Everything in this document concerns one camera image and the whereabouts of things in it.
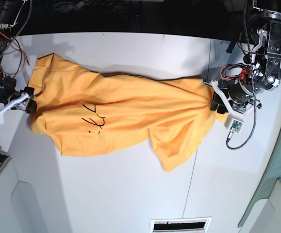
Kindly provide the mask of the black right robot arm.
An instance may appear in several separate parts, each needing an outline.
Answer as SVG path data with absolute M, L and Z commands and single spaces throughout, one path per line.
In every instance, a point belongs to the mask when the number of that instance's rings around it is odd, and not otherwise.
M 31 0 L 0 0 L 0 104 L 10 105 L 12 110 L 21 110 L 27 114 L 36 112 L 34 88 L 25 87 L 16 90 L 16 75 L 29 63 L 17 37 L 27 25 L 32 14 Z M 1 65 L 4 55 L 20 53 L 20 62 L 13 73 L 6 72 Z

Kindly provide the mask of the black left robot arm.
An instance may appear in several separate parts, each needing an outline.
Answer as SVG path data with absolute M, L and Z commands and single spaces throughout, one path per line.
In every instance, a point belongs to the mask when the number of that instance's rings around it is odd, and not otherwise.
M 272 90 L 281 82 L 281 0 L 249 0 L 243 16 L 244 28 L 240 39 L 253 42 L 253 48 L 242 50 L 243 62 L 226 64 L 218 75 L 204 79 L 215 81 L 222 95 L 213 94 L 210 109 L 219 114 L 228 112 L 227 104 L 241 114 L 256 106 L 253 95 Z

